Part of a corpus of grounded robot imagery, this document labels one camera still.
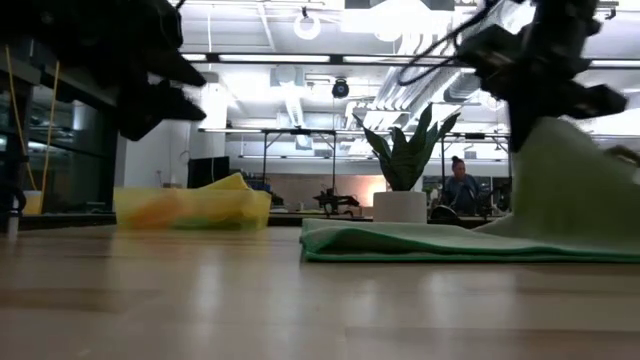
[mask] fluorescent light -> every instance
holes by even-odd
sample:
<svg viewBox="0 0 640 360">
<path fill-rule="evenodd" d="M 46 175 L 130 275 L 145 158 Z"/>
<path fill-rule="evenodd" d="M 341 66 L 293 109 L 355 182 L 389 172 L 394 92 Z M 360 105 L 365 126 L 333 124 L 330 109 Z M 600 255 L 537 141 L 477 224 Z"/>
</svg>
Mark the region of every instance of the fluorescent light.
<svg viewBox="0 0 640 360">
<path fill-rule="evenodd" d="M 221 62 L 328 63 L 328 55 L 222 54 Z"/>
<path fill-rule="evenodd" d="M 204 132 L 226 133 L 226 134 L 259 134 L 260 129 L 201 129 Z"/>
<path fill-rule="evenodd" d="M 176 5 L 178 0 L 169 0 L 171 5 Z M 258 4 L 264 4 L 266 7 L 284 7 L 290 9 L 299 9 L 302 6 L 308 8 L 323 8 L 325 2 L 323 1 L 291 1 L 291 0 L 271 0 L 271 1 L 235 1 L 235 0 L 187 0 L 185 5 L 200 5 L 200 6 L 233 6 L 233 7 L 253 7 Z"/>
<path fill-rule="evenodd" d="M 240 159 L 264 159 L 263 155 L 238 155 Z M 269 160 L 333 160 L 333 157 L 323 156 L 289 156 L 289 155 L 267 155 Z M 336 156 L 336 160 L 377 160 L 374 156 Z"/>
<path fill-rule="evenodd" d="M 335 81 L 336 77 L 333 75 L 328 75 L 328 74 L 305 74 L 304 79 L 307 81 L 326 81 L 326 82 L 333 82 Z"/>
<path fill-rule="evenodd" d="M 407 65 L 411 62 L 413 56 L 345 56 L 345 63 L 358 64 L 380 64 L 380 65 Z M 426 56 L 418 61 L 415 65 L 434 66 L 440 64 L 446 57 L 444 56 Z"/>
<path fill-rule="evenodd" d="M 377 135 L 390 135 L 391 131 L 374 131 Z M 364 135 L 364 130 L 336 130 L 336 135 Z"/>
<path fill-rule="evenodd" d="M 342 11 L 340 31 L 385 35 L 426 34 L 430 38 L 431 34 L 443 32 L 453 15 L 450 11 L 431 11 L 420 0 L 386 0 L 376 3 L 369 9 Z"/>
<path fill-rule="evenodd" d="M 639 68 L 640 60 L 593 60 L 591 66 L 612 68 Z"/>
<path fill-rule="evenodd" d="M 182 54 L 182 57 L 187 61 L 207 61 L 205 54 Z"/>
<path fill-rule="evenodd" d="M 410 56 L 345 56 L 346 63 L 408 63 Z"/>
<path fill-rule="evenodd" d="M 617 9 L 621 11 L 640 10 L 640 4 L 637 0 L 618 0 Z"/>
</svg>

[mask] woman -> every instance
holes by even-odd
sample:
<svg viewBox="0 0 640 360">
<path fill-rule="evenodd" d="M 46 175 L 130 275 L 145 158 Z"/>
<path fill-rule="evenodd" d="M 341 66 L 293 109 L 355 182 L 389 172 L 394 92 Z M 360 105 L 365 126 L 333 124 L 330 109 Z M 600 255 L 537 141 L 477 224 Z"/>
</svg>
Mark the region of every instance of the woman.
<svg viewBox="0 0 640 360">
<path fill-rule="evenodd" d="M 473 176 L 467 174 L 464 161 L 457 156 L 451 158 L 453 176 L 444 185 L 444 203 L 458 214 L 475 215 L 476 199 L 480 186 Z"/>
</svg>

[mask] security camera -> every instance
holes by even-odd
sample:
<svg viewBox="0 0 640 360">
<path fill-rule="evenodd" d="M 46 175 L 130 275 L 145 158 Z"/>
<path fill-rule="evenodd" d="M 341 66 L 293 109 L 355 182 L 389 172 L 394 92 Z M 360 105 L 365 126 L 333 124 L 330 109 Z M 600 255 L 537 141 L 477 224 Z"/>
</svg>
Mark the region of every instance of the security camera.
<svg viewBox="0 0 640 360">
<path fill-rule="evenodd" d="M 336 99 L 344 99 L 349 96 L 349 85 L 347 85 L 346 79 L 336 79 L 336 83 L 333 85 L 331 94 Z"/>
</svg>

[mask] snake plant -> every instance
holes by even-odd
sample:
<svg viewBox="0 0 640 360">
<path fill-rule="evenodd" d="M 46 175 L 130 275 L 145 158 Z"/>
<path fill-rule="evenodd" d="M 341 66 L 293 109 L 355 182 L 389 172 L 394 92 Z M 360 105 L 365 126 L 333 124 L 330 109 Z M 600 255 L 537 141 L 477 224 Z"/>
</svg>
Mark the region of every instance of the snake plant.
<svg viewBox="0 0 640 360">
<path fill-rule="evenodd" d="M 380 161 L 382 174 L 393 191 L 410 191 L 413 188 L 431 159 L 433 147 L 453 129 L 458 116 L 460 113 L 450 115 L 442 122 L 440 129 L 437 123 L 429 129 L 433 117 L 433 104 L 430 104 L 420 115 L 418 127 L 409 141 L 400 128 L 391 129 L 392 149 L 385 138 L 367 129 L 362 120 L 353 115 L 364 129 L 367 142 Z"/>
</svg>

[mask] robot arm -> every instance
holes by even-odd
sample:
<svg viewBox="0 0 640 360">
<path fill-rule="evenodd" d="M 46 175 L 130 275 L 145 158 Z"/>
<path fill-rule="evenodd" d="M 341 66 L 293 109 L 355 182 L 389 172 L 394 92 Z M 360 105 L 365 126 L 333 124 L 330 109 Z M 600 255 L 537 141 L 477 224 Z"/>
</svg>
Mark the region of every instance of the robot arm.
<svg viewBox="0 0 640 360">
<path fill-rule="evenodd" d="M 501 0 L 486 0 L 485 7 L 448 36 L 417 55 L 401 72 L 400 85 L 413 84 L 438 67 L 410 80 L 406 70 L 443 42 L 457 38 L 480 23 Z M 525 0 L 512 0 L 524 3 Z M 536 4 L 534 20 L 518 35 L 497 25 L 465 39 L 453 58 L 476 69 L 481 87 L 506 100 L 511 125 L 510 151 L 519 152 L 543 117 L 569 115 L 576 119 L 612 115 L 624 111 L 627 99 L 604 85 L 585 87 L 573 78 L 587 70 L 581 57 L 586 39 L 600 30 L 593 19 L 598 0 L 531 0 Z"/>
<path fill-rule="evenodd" d="M 206 117 L 170 82 L 206 83 L 178 51 L 178 10 L 167 0 L 14 1 L 12 11 L 0 13 L 0 43 L 28 36 L 63 68 L 86 68 L 101 87 L 117 87 L 117 125 L 123 136 L 139 140 L 162 119 Z M 166 80 L 150 84 L 149 73 Z"/>
</svg>

